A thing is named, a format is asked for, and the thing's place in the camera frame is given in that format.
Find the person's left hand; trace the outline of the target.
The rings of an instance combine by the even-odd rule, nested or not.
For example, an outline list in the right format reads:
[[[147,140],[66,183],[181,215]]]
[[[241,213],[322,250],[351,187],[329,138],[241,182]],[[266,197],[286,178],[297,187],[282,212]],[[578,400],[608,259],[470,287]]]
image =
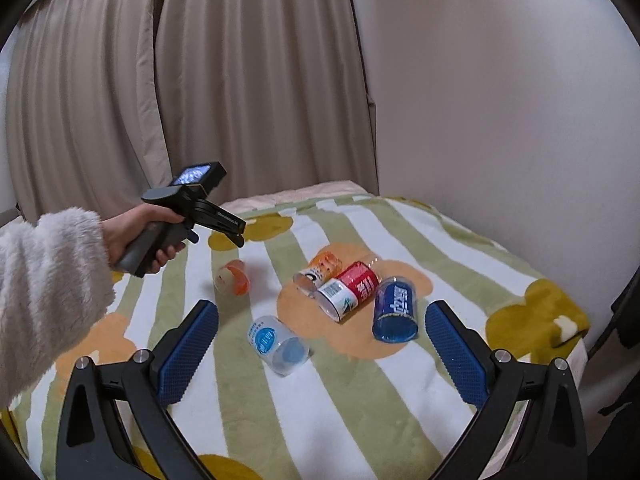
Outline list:
[[[168,222],[177,224],[183,220],[181,216],[168,208],[150,204],[141,204],[102,221],[103,241],[107,254],[108,266],[115,270],[127,246],[133,242],[151,222]]]

